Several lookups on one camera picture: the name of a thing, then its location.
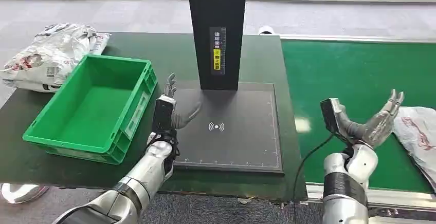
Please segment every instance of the robotic hand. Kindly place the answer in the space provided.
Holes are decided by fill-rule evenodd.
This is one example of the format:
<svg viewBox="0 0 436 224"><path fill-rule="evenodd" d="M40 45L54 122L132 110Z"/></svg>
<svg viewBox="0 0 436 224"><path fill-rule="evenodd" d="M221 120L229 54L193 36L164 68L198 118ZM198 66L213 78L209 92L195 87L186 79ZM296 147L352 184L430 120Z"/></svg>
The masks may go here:
<svg viewBox="0 0 436 224"><path fill-rule="evenodd" d="M391 134L403 99L404 93L393 89L388 102L366 124L351 121L336 98L321 102L326 128L347 145L342 153L324 160L323 223L368 223L366 190L378 163L374 149Z"/></svg>
<svg viewBox="0 0 436 224"><path fill-rule="evenodd" d="M166 82L165 91L156 100L152 132L143 157L112 190L84 206L68 210L53 224L136 224L143 210L162 184L173 174L173 161L179 155L177 131L199 113L197 103L187 115L175 111L175 74Z"/></svg>

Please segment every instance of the black stand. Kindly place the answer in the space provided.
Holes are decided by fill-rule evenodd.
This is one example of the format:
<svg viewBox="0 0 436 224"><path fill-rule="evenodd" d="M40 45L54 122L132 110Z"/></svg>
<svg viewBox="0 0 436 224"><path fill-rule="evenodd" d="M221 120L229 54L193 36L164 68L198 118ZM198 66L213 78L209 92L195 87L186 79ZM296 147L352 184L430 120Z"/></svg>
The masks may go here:
<svg viewBox="0 0 436 224"><path fill-rule="evenodd" d="M239 80L245 0L189 0L199 83L177 83L180 113L203 103L181 129L184 169L282 173L274 86Z"/></svg>
<svg viewBox="0 0 436 224"><path fill-rule="evenodd" d="M237 90L245 0L189 0L202 89Z"/></svg>

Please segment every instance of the yellow label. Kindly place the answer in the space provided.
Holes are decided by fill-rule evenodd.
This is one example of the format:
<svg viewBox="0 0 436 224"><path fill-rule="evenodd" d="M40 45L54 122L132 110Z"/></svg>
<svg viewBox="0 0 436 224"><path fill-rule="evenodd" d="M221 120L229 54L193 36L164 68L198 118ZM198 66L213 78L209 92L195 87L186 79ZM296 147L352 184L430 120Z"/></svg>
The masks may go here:
<svg viewBox="0 0 436 224"><path fill-rule="evenodd" d="M221 50L214 49L213 50L213 69L221 70Z"/></svg>

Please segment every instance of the black cable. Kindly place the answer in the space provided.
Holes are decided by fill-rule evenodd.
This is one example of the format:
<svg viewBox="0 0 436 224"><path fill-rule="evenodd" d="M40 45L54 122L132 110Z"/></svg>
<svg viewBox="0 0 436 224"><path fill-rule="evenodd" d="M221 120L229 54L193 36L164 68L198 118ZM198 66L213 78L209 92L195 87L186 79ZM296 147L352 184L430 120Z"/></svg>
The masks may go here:
<svg viewBox="0 0 436 224"><path fill-rule="evenodd" d="M300 165L298 166L298 169L297 169L297 174L296 174L296 176L295 176L295 181L294 181L294 189L293 189L293 194L292 194L292 196L293 196L293 198L294 198L294 200L293 200L293 204L292 204L292 206L293 206L293 212L294 212L294 223L296 223L296 210L295 210L295 190L296 190L296 188L297 188L297 180L298 180L298 176L300 175L300 171L301 171L301 169L303 168L303 165L304 165L304 162L306 162L306 160L315 152L315 151L317 151L317 150L319 150L321 147L323 147L324 145L326 145L332 138L333 138L333 136L334 136L335 134L334 133L331 133L330 134L330 136L324 141L324 142L322 142L320 145L318 145L317 147L315 147L314 149L312 149L305 157L304 157L304 159L301 161L301 163L300 163Z"/></svg>

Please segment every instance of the wireless charging symbol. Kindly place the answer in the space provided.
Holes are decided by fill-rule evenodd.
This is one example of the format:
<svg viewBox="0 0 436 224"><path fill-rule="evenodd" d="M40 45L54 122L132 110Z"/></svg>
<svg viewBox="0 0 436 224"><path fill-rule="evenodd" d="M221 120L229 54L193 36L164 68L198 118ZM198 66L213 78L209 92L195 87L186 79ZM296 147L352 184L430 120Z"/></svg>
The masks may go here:
<svg viewBox="0 0 436 224"><path fill-rule="evenodd" d="M221 123L219 125L215 125L212 122L210 122L208 128L209 128L209 131L212 131L215 129L218 129L220 131L224 131L224 123Z"/></svg>

